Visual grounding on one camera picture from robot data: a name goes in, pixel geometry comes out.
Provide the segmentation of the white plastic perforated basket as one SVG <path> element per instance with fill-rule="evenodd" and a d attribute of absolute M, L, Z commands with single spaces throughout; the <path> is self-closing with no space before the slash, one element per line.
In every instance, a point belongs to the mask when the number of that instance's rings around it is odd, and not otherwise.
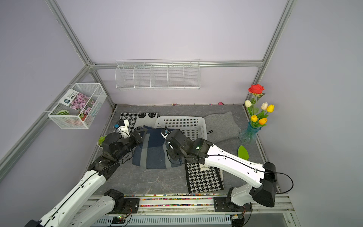
<path fill-rule="evenodd" d="M 178 129 L 191 140 L 202 138 L 207 140 L 205 119 L 194 116 L 161 116 L 158 117 L 155 128 Z"/>

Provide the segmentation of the navy grey plaid scarf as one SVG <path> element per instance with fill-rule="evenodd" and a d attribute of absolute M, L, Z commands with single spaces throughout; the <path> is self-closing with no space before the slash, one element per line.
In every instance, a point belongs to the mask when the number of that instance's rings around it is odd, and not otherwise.
<path fill-rule="evenodd" d="M 147 127 L 143 143 L 134 149 L 132 164 L 145 169 L 167 169 L 181 166 L 181 161 L 170 162 L 161 128 Z"/>

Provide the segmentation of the black white houndstooth scarf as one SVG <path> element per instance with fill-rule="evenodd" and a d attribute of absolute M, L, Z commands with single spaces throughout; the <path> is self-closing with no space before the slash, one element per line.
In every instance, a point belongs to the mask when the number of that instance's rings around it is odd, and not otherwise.
<path fill-rule="evenodd" d="M 209 193 L 224 190 L 221 170 L 199 163 L 186 163 L 186 180 L 190 194 Z"/>

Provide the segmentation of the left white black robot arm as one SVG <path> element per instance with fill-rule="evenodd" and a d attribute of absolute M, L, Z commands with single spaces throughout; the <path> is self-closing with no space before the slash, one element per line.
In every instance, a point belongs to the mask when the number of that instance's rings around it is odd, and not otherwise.
<path fill-rule="evenodd" d="M 108 134 L 101 146 L 103 153 L 89 167 L 76 186 L 40 220 L 30 220 L 28 227 L 89 227 L 110 212 L 132 213 L 125 207 L 124 194 L 110 189 L 94 205 L 79 213 L 83 204 L 126 162 L 147 134 L 146 128 Z"/>

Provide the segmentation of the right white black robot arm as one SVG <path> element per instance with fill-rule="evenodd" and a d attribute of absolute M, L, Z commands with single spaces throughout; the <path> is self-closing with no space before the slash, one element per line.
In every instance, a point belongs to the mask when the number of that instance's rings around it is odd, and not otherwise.
<path fill-rule="evenodd" d="M 163 128 L 167 154 L 177 161 L 219 168 L 244 180 L 246 185 L 230 189 L 226 202 L 242 207 L 251 202 L 273 208 L 277 190 L 277 172 L 273 163 L 259 164 L 243 160 L 217 145 L 197 138 L 191 140 L 180 130 Z"/>

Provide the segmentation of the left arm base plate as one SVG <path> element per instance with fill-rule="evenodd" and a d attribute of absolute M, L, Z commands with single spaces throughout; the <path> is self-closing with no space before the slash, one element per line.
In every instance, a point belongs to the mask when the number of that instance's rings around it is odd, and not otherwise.
<path fill-rule="evenodd" d="M 140 199 L 117 199 L 113 209 L 108 214 L 136 214 L 138 213 Z"/>

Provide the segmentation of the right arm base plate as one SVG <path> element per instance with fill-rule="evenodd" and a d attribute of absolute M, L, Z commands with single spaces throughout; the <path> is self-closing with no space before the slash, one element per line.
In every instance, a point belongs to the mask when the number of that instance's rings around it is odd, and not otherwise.
<path fill-rule="evenodd" d="M 250 204 L 238 206 L 232 203 L 226 196 L 214 197 L 213 205 L 215 212 L 246 212 L 252 211 Z"/>

